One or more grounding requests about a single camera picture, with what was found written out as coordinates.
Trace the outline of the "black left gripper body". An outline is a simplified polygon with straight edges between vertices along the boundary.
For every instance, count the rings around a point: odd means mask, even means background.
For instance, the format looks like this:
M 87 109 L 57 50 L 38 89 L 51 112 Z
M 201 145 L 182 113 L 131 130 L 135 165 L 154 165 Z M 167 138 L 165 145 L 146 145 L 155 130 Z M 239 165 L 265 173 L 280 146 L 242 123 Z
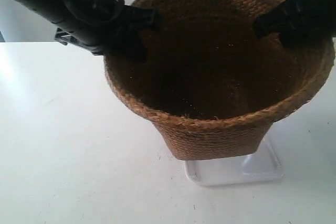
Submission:
M 55 40 L 101 55 L 110 35 L 120 27 L 124 0 L 61 0 L 66 13 L 56 23 Z

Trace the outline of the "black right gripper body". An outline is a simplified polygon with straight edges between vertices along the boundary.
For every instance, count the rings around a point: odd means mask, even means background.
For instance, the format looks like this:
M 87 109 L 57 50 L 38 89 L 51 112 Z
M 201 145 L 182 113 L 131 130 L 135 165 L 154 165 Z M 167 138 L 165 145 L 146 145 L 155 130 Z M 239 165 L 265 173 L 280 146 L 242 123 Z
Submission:
M 288 0 L 289 27 L 279 34 L 284 47 L 335 38 L 335 0 Z

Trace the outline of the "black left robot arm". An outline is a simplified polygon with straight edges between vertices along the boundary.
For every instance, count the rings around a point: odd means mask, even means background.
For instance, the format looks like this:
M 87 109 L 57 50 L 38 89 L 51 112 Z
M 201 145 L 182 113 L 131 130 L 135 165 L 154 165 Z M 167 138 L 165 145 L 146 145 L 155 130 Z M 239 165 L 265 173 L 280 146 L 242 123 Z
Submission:
M 157 30 L 161 17 L 154 8 L 125 4 L 124 0 L 15 0 L 56 25 L 55 40 L 103 55 L 107 49 L 137 62 L 148 50 L 140 31 Z

